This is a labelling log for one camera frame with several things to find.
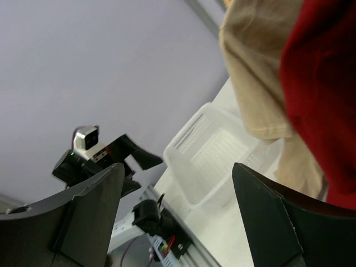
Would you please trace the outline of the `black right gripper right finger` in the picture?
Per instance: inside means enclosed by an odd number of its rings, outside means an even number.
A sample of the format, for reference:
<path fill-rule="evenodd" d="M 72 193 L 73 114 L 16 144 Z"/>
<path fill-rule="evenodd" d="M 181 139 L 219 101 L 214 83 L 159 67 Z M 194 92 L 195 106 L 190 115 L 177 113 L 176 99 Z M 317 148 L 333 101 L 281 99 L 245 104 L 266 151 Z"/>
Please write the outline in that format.
<path fill-rule="evenodd" d="M 355 266 L 355 211 L 283 186 L 242 163 L 235 195 L 255 266 Z"/>

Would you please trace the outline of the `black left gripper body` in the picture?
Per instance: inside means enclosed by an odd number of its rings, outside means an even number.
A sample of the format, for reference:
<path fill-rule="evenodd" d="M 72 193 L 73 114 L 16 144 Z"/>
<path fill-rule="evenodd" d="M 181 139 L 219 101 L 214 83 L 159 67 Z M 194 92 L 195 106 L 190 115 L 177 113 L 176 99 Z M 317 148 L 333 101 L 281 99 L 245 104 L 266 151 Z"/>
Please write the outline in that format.
<path fill-rule="evenodd" d="M 112 164 L 121 164 L 123 173 L 125 173 L 125 150 L 116 142 L 109 145 L 99 142 L 88 150 L 81 149 L 81 156 L 90 162 L 85 166 L 88 166 L 89 172 L 93 174 L 110 167 Z"/>

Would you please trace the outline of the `bright red t shirt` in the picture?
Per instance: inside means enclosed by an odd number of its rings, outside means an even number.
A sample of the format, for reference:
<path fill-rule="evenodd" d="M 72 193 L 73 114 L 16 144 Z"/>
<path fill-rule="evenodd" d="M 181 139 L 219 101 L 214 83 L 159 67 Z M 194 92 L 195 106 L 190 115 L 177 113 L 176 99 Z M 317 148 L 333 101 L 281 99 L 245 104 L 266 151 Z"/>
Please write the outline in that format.
<path fill-rule="evenodd" d="M 329 204 L 355 209 L 355 2 L 304 1 L 281 55 L 286 112 Z"/>

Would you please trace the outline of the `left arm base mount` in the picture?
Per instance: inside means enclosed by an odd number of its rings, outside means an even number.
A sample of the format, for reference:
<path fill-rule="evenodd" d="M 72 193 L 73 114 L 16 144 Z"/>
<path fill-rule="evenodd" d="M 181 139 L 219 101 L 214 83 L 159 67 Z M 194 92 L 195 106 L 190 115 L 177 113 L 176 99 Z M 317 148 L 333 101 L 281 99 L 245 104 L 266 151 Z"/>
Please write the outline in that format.
<path fill-rule="evenodd" d="M 154 248 L 158 249 L 158 252 L 154 253 L 155 260 L 162 261 L 169 255 L 179 260 L 192 244 L 192 238 L 182 223 L 178 222 L 167 208 L 162 207 L 164 196 L 162 194 L 157 201 L 146 199 L 134 206 L 132 225 L 151 238 L 161 238 L 159 244 L 154 245 Z"/>

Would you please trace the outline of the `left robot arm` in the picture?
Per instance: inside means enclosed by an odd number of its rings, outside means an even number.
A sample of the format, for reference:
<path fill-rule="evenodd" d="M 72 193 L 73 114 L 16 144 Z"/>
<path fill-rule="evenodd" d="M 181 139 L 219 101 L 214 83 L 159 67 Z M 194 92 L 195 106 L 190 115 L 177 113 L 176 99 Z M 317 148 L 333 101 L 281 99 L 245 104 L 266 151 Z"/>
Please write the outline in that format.
<path fill-rule="evenodd" d="M 141 188 L 141 184 L 133 180 L 135 170 L 126 162 L 129 156 L 134 158 L 142 170 L 163 163 L 162 158 L 144 150 L 124 134 L 109 145 L 97 143 L 89 150 L 78 146 L 67 150 L 56 163 L 52 175 L 72 187 L 111 165 L 120 163 L 123 164 L 125 174 L 121 196 L 125 197 Z"/>

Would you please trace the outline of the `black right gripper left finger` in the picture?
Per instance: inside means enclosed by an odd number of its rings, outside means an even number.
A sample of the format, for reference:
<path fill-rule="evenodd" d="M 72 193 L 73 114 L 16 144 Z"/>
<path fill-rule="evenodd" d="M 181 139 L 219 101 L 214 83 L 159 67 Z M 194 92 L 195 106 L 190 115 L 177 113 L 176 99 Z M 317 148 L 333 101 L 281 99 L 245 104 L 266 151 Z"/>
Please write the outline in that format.
<path fill-rule="evenodd" d="M 105 266 L 123 164 L 1 215 L 1 266 Z"/>

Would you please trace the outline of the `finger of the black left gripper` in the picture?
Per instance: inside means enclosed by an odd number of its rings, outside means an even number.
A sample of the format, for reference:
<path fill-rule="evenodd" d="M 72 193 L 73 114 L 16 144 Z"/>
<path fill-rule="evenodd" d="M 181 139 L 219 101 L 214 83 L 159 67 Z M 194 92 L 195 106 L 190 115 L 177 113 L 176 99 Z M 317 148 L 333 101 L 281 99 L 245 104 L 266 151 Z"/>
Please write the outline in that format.
<path fill-rule="evenodd" d="M 121 135 L 107 146 L 108 154 L 114 162 L 124 162 L 132 156 L 142 170 L 148 170 L 163 163 L 163 159 L 143 149 L 127 134 Z"/>
<path fill-rule="evenodd" d="M 139 182 L 133 179 L 134 175 L 136 174 L 136 171 L 133 170 L 128 164 L 124 164 L 123 166 L 125 169 L 125 178 L 123 180 L 121 198 L 142 187 Z"/>

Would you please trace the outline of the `beige t shirt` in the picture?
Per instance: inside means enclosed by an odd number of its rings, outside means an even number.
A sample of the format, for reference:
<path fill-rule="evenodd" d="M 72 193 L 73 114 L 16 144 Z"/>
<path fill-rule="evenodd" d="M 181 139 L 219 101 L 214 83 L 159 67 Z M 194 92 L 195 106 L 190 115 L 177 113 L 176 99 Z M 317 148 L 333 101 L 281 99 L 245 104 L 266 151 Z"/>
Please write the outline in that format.
<path fill-rule="evenodd" d="M 245 129 L 267 144 L 283 141 L 277 182 L 320 200 L 327 183 L 286 115 L 279 77 L 281 53 L 301 6 L 301 1 L 231 1 L 219 42 Z"/>

